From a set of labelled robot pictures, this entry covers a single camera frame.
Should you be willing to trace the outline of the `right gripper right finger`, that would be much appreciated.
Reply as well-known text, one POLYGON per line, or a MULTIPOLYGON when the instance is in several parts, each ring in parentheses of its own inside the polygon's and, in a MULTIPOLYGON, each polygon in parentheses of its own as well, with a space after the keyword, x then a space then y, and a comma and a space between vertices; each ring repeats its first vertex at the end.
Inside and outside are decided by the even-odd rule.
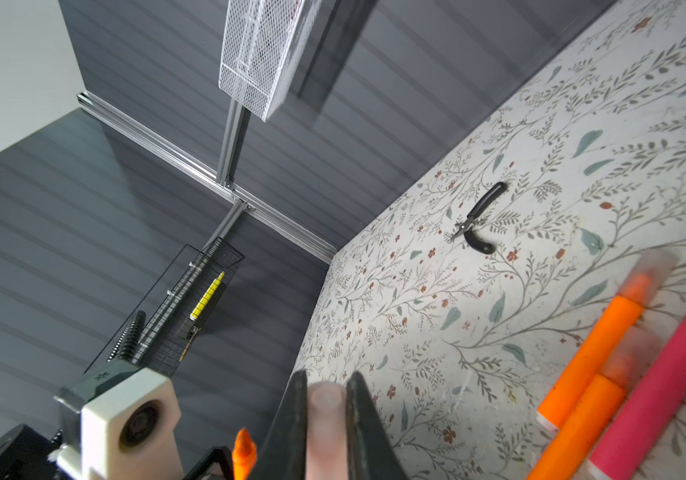
POLYGON ((407 480, 364 376, 354 372, 346 385, 345 425, 350 480, 407 480))

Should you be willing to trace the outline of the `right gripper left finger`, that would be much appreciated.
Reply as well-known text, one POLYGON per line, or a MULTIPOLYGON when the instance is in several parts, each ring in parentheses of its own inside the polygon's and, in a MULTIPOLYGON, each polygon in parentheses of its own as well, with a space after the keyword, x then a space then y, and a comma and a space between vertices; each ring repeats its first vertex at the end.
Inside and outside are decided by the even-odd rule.
POLYGON ((305 370, 294 372, 281 404, 258 451, 250 480, 303 480, 306 478, 308 379, 305 370))

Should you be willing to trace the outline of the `translucent pink cap pair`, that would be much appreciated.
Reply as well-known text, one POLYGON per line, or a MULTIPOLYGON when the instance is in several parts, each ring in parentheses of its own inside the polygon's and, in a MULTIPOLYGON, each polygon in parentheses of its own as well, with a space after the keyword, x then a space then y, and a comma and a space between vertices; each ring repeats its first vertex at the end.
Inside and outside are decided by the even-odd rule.
POLYGON ((347 479, 345 388, 317 382, 307 400, 306 479, 347 479))

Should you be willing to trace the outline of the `orange highlighter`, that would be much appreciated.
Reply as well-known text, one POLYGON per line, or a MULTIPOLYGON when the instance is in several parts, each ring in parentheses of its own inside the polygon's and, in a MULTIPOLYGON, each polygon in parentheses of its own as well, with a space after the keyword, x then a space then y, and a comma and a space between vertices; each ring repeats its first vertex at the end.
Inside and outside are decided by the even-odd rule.
POLYGON ((232 449, 234 480, 247 480, 257 461, 257 446, 249 431, 242 428, 235 438, 232 449))
POLYGON ((670 250, 644 253, 572 360, 536 410, 536 420, 550 432, 566 422, 626 331, 642 315, 678 262, 670 250))
POLYGON ((631 326, 582 393, 528 477, 570 479, 662 348, 654 331, 631 326))

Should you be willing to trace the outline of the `pink highlighter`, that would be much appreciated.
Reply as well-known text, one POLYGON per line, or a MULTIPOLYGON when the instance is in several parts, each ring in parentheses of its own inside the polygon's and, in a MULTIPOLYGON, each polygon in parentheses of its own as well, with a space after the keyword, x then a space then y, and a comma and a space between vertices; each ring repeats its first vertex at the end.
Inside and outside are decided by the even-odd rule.
POLYGON ((596 479, 630 479, 686 399, 686 315, 588 462, 596 479))

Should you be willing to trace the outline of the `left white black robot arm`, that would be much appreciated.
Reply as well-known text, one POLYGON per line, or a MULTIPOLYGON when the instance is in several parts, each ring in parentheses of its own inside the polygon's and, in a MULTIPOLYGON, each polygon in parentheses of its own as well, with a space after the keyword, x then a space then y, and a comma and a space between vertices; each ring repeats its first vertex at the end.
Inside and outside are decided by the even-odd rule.
POLYGON ((0 479, 54 479, 56 465, 48 456, 62 444, 62 433, 45 437, 19 424, 0 438, 0 479))

